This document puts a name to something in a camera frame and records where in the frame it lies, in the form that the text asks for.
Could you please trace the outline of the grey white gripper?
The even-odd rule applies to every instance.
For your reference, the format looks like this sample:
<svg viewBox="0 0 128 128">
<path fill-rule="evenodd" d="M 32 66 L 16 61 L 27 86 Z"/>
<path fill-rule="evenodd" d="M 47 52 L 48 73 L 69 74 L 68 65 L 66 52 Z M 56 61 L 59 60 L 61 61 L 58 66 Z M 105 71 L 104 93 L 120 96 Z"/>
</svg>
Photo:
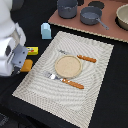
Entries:
<svg viewBox="0 0 128 128">
<path fill-rule="evenodd" d="M 13 57 L 11 60 L 13 75 L 16 75 L 23 67 L 27 54 L 28 54 L 28 49 L 21 45 L 18 45 L 13 50 Z"/>
</svg>

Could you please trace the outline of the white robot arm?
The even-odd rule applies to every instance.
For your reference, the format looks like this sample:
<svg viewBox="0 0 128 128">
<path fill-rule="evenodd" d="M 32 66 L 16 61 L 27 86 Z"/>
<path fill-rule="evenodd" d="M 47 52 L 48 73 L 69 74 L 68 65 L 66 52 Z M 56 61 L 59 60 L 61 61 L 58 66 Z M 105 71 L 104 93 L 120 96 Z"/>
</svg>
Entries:
<svg viewBox="0 0 128 128">
<path fill-rule="evenodd" d="M 20 72 L 28 54 L 26 36 L 10 16 L 11 0 L 0 0 L 0 77 Z"/>
</svg>

